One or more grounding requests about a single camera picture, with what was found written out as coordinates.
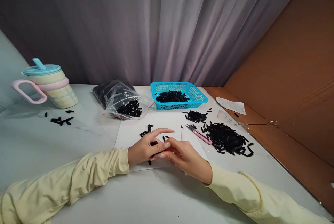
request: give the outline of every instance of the plastic bag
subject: plastic bag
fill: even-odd
[[[149,108],[155,103],[153,99],[137,93],[130,84],[119,80],[117,80],[117,83],[112,81],[99,86],[99,88],[98,86],[95,87],[96,89],[93,88],[92,92],[105,108],[104,115],[113,116],[117,119],[139,120],[147,114]],[[128,103],[135,106],[130,110],[132,115],[120,112],[121,107],[122,109],[124,107],[130,108]]]
[[[98,99],[100,104],[103,106],[103,108],[106,108],[107,101],[110,99],[112,94],[114,93],[121,93],[122,91],[114,91],[112,88],[118,85],[118,88],[120,89],[127,89],[127,90],[132,90],[136,91],[133,86],[130,85],[130,83],[126,81],[120,81],[120,80],[113,80],[111,82],[103,83],[101,85],[98,85],[92,89],[92,93],[95,95],[95,97]]]

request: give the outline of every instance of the pastel cup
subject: pastel cup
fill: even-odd
[[[27,68],[22,74],[27,75],[30,80],[16,80],[13,82],[13,88],[19,92],[28,102],[32,104],[44,103],[47,98],[61,109],[69,108],[78,103],[69,79],[58,65],[43,65],[39,59],[33,59],[37,66]],[[20,84],[28,83],[41,96],[39,100],[34,101],[20,88]]]

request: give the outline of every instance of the brown cardboard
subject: brown cardboard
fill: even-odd
[[[291,0],[224,88],[334,167],[334,0]]]
[[[224,98],[230,101],[241,101],[229,92],[227,92],[224,88],[220,87],[203,87],[214,99],[216,97]],[[245,105],[245,111],[247,115],[237,114],[237,117],[234,111],[225,109],[238,123],[240,124],[267,124],[267,120],[256,113],[249,106]]]
[[[327,210],[334,214],[334,168],[271,125],[247,126],[256,138]]]

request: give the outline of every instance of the teal lid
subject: teal lid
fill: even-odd
[[[44,65],[39,59],[32,59],[36,66],[28,67],[26,70],[21,72],[23,75],[27,76],[43,76],[48,74],[54,74],[60,72],[62,69],[58,65]]]

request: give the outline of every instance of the hand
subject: hand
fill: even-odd
[[[168,128],[158,128],[151,133],[145,134],[137,143],[135,143],[132,147],[129,147],[128,162],[130,167],[143,161],[155,160],[156,156],[151,156],[170,147],[169,142],[163,143],[156,138],[162,133],[174,133],[174,131]],[[154,141],[157,141],[158,144],[151,146],[151,142]]]
[[[204,183],[211,184],[212,168],[209,162],[204,160],[188,141],[178,141],[172,137],[166,140],[171,147],[157,156],[169,159],[181,170]]]

